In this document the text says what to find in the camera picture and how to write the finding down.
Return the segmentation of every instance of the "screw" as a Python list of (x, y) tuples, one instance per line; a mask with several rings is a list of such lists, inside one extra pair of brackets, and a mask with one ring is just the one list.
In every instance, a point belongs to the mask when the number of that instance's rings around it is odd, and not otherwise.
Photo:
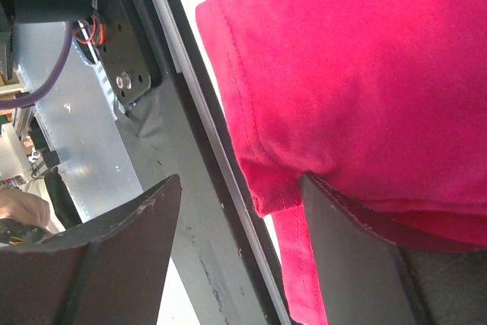
[(127, 72), (122, 72), (119, 76), (116, 77), (116, 86), (119, 89), (130, 89), (132, 88), (132, 79)]

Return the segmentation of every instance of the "red fabric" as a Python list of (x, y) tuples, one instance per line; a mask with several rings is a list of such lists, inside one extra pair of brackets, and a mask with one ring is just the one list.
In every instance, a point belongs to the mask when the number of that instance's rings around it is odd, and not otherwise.
[(303, 172), (487, 244), (487, 0), (208, 0), (196, 16), (296, 320), (326, 323)]

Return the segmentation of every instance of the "metal sheet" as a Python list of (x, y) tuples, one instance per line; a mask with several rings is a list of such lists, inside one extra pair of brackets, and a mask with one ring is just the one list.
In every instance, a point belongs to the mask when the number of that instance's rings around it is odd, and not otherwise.
[[(63, 34), (63, 24), (19, 27), (19, 69), (26, 89), (38, 88), (46, 80)], [(83, 221), (142, 193), (97, 73), (76, 48), (72, 47), (56, 86), (37, 109), (61, 159), (60, 174)]]

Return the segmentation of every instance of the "human hand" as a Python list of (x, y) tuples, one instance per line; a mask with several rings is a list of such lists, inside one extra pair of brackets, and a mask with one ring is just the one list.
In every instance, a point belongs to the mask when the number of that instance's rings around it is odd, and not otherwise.
[(45, 228), (49, 224), (49, 203), (21, 190), (0, 190), (0, 218), (12, 218), (23, 225)]

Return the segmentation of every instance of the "red garment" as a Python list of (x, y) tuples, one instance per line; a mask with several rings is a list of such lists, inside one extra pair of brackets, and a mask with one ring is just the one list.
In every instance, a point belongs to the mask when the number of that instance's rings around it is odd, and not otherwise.
[(487, 244), (487, 0), (208, 0), (240, 166), (272, 214), (295, 320), (326, 323), (298, 178)]

